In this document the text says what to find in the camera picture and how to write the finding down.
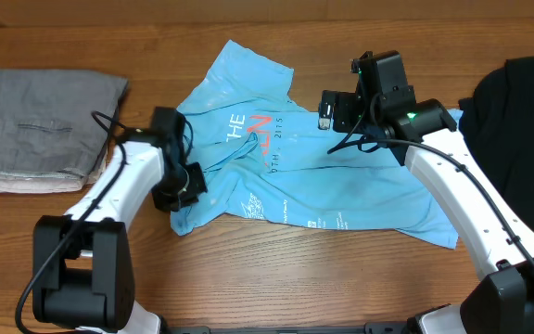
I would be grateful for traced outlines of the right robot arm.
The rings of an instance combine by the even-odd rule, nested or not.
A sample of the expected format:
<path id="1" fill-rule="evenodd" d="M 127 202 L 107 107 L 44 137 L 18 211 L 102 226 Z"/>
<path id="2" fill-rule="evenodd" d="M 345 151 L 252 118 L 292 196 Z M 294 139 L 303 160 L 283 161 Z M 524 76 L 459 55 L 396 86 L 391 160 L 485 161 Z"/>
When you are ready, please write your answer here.
<path id="1" fill-rule="evenodd" d="M 479 279 L 460 304 L 405 322 L 369 323 L 367 333 L 534 333 L 534 231 L 477 165 L 455 119 L 436 99 L 419 102 L 401 54 L 352 60 L 353 92 L 325 90 L 318 127 L 344 134 L 332 149 L 389 149 L 433 195 L 463 240 Z"/>

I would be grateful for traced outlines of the light blue printed t-shirt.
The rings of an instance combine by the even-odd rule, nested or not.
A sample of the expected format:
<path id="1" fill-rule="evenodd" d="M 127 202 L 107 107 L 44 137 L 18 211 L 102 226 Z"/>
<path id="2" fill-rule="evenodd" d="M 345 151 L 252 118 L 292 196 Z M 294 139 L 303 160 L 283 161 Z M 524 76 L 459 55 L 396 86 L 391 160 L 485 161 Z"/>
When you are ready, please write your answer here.
<path id="1" fill-rule="evenodd" d="M 445 248 L 458 235 L 387 149 L 338 149 L 342 136 L 290 99 L 292 69 L 228 42 L 180 104 L 207 191 L 172 215 L 185 235 L 228 213 L 335 230 L 394 229 Z"/>

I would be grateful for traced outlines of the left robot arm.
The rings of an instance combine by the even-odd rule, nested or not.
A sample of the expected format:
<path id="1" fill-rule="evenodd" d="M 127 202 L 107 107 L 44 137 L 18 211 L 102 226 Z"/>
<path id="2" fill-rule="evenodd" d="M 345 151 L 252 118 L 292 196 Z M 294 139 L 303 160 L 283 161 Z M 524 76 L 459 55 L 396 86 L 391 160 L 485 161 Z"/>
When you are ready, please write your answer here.
<path id="1" fill-rule="evenodd" d="M 197 203 L 207 186 L 190 162 L 190 122 L 157 107 L 147 128 L 123 127 L 114 156 L 90 191 L 59 216 L 44 215 L 32 242 L 32 279 L 20 296 L 41 323 L 65 333 L 166 333 L 165 319 L 135 300 L 128 230 L 147 197 L 162 212 Z"/>

